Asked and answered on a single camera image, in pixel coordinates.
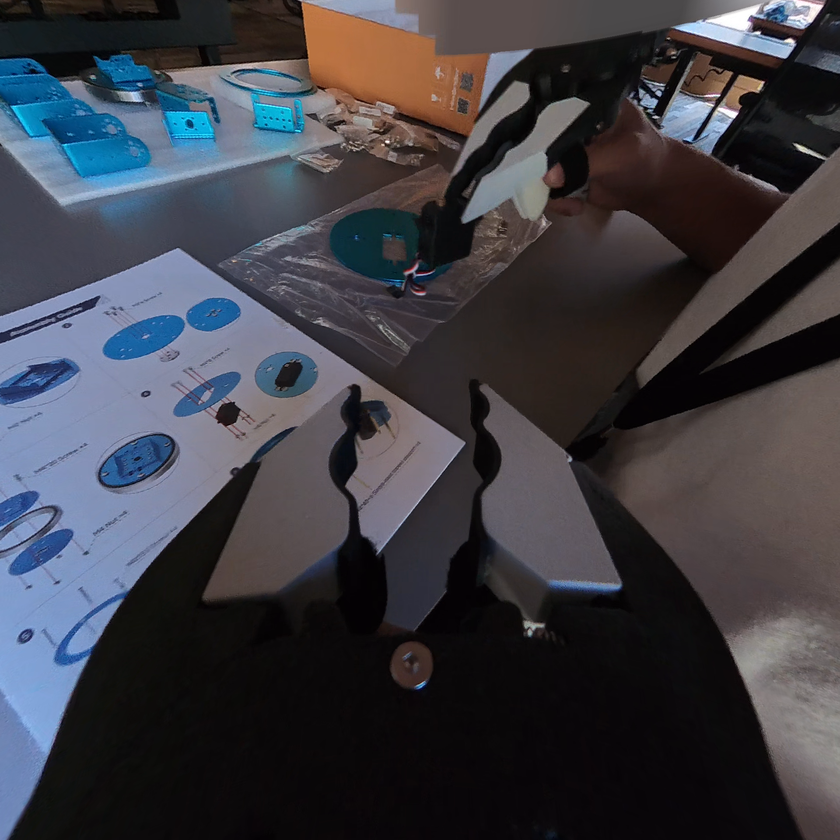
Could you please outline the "person's right forearm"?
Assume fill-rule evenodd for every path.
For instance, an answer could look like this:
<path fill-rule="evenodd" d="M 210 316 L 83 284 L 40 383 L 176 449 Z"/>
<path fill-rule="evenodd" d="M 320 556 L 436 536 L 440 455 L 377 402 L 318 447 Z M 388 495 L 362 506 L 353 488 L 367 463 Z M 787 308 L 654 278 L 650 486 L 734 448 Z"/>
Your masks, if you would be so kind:
<path fill-rule="evenodd" d="M 676 140 L 665 140 L 647 221 L 697 266 L 715 273 L 789 199 Z"/>

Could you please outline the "small blue servo bracket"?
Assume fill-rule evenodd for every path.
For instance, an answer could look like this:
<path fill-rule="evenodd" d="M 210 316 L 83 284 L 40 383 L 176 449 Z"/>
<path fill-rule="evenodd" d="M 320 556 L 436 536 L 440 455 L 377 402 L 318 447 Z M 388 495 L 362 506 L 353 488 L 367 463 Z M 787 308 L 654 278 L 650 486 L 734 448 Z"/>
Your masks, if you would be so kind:
<path fill-rule="evenodd" d="M 205 111 L 163 111 L 162 122 L 173 143 L 216 141 L 215 121 Z"/>

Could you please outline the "black servo motor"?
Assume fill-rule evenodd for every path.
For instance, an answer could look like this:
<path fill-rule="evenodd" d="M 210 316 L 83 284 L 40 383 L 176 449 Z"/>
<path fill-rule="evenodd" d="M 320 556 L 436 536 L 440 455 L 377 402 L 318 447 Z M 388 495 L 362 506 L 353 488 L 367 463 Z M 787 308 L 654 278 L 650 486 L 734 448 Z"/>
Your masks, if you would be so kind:
<path fill-rule="evenodd" d="M 462 220 L 467 203 L 463 196 L 450 197 L 442 203 L 429 202 L 419 215 L 410 217 L 414 231 L 406 244 L 406 267 L 399 270 L 395 280 L 386 282 L 393 298 L 407 293 L 425 295 L 430 281 L 469 256 L 476 222 Z"/>

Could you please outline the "blue square mounting bracket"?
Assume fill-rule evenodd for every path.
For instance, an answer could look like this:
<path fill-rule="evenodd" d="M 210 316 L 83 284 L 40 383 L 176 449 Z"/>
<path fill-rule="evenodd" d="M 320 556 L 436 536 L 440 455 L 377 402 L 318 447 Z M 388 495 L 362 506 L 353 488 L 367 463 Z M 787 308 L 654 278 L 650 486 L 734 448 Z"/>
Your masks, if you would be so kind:
<path fill-rule="evenodd" d="M 130 55 L 115 55 L 106 59 L 93 57 L 96 69 L 96 83 L 115 91 L 145 91 L 155 88 L 153 71 L 144 65 L 137 65 Z"/>

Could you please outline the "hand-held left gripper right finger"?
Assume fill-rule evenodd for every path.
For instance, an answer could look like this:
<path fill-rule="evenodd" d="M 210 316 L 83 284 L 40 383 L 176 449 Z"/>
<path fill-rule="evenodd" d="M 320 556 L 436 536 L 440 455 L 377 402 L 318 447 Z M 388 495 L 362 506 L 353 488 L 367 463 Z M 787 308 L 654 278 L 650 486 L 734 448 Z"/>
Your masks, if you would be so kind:
<path fill-rule="evenodd" d="M 571 457 L 487 384 L 469 382 L 478 486 L 466 541 L 449 563 L 446 623 L 492 602 L 533 623 L 556 607 L 612 606 L 623 583 Z"/>

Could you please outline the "person's right hand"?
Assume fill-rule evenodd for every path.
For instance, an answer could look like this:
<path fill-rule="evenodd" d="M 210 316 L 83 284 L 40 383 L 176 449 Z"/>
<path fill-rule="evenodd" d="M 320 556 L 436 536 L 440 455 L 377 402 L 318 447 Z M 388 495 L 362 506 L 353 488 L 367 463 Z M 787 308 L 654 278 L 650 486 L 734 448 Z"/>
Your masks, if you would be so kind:
<path fill-rule="evenodd" d="M 672 140 L 627 99 L 614 125 L 585 147 L 589 163 L 586 197 L 550 199 L 548 209 L 571 217 L 582 214 L 587 207 L 595 207 L 629 212 L 649 221 L 672 150 Z"/>

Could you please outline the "small white foam block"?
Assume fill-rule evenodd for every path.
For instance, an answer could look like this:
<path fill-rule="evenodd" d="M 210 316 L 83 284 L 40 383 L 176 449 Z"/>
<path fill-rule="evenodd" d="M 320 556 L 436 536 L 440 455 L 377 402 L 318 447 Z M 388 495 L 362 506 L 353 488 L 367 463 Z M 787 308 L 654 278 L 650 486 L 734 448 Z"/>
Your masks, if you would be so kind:
<path fill-rule="evenodd" d="M 317 117 L 330 112 L 337 105 L 336 98 L 325 90 L 313 87 L 308 91 L 270 91 L 252 94 L 252 99 L 259 104 L 282 107 L 293 110 L 294 102 L 300 103 L 300 111 L 305 117 Z"/>

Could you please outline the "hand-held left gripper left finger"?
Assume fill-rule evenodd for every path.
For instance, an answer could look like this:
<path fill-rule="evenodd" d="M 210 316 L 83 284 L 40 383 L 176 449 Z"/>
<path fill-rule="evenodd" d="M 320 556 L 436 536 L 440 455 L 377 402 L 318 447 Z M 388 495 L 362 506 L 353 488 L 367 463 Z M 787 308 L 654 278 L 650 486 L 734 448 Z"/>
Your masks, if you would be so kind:
<path fill-rule="evenodd" d="M 379 632 L 385 562 L 349 488 L 360 430 L 361 388 L 351 384 L 258 462 L 203 604 L 278 606 L 294 632 L 311 605 L 329 604 L 352 634 Z"/>

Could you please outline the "dark blue U bracket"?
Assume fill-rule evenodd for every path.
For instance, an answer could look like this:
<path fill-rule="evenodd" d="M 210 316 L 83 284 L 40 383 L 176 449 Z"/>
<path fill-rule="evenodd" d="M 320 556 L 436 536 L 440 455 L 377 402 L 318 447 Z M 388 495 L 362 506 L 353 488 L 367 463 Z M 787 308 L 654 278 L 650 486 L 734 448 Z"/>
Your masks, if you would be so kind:
<path fill-rule="evenodd" d="M 207 91 L 173 81 L 159 82 L 155 94 L 162 111 L 205 111 L 221 123 L 215 98 Z"/>

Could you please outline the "person's white shirt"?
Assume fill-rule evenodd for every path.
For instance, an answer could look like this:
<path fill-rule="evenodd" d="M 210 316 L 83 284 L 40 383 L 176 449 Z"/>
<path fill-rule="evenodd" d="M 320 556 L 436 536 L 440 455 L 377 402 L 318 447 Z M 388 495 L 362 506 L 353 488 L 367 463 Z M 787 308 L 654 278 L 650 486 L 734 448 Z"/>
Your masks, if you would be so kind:
<path fill-rule="evenodd" d="M 595 471 L 726 638 L 803 838 L 838 838 L 838 361 L 617 433 Z"/>

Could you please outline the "white instruction manual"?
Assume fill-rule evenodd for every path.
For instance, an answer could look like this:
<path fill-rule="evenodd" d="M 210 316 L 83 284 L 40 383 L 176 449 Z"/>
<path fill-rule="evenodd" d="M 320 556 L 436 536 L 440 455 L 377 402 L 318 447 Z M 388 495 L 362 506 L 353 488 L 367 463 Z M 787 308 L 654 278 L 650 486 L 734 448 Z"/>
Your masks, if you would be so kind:
<path fill-rule="evenodd" d="M 346 385 L 384 548 L 464 443 L 174 250 L 2 317 L 2 693 L 48 751 L 126 592 L 254 456 Z"/>

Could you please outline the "wide blue U bracket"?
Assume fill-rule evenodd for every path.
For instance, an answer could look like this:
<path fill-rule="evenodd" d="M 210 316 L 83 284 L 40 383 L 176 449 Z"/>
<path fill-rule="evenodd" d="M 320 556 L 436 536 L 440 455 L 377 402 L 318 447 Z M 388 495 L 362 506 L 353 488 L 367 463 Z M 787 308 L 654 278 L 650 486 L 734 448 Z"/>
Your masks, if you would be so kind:
<path fill-rule="evenodd" d="M 294 134 L 305 130 L 306 119 L 299 98 L 277 98 L 255 92 L 251 94 L 251 103 L 255 129 Z"/>

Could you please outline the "grey desk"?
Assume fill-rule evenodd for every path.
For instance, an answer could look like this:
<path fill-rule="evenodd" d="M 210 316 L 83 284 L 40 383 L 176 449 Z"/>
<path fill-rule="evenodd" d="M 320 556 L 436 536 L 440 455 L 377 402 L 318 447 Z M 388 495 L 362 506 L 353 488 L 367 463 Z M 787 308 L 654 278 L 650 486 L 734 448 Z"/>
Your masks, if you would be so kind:
<path fill-rule="evenodd" d="M 332 174 L 289 159 L 59 207 L 2 152 L 2 314 L 180 248 L 208 268 L 258 241 L 368 196 L 407 173 L 351 153 Z M 489 384 L 568 444 L 698 291 L 705 274 L 641 219 L 553 217 L 548 230 L 393 366 L 298 318 L 237 279 L 323 347 L 465 440 L 465 449 L 385 546 L 386 616 L 416 626 L 443 593 L 476 486 L 469 380 Z"/>

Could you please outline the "orange and white cardboard box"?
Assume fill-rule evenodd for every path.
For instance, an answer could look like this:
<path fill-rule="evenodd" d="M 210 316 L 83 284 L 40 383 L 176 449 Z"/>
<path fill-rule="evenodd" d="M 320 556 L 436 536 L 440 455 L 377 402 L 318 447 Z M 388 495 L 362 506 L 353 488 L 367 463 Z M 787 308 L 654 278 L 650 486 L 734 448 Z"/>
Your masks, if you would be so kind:
<path fill-rule="evenodd" d="M 321 88 L 340 89 L 435 128 L 468 135 L 499 79 L 528 51 L 440 51 L 424 18 L 456 5 L 303 2 L 312 80 Z"/>

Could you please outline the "blue round metal plate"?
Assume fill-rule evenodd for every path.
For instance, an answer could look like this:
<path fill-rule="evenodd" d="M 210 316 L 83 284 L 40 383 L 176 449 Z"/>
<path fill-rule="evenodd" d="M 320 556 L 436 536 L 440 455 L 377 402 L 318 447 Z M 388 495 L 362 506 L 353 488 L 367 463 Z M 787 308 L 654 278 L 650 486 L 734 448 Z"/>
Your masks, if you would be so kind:
<path fill-rule="evenodd" d="M 376 207 L 350 213 L 331 228 L 329 246 L 339 263 L 352 272 L 401 291 L 406 282 L 430 281 L 451 264 L 432 269 L 418 258 L 418 215 Z"/>

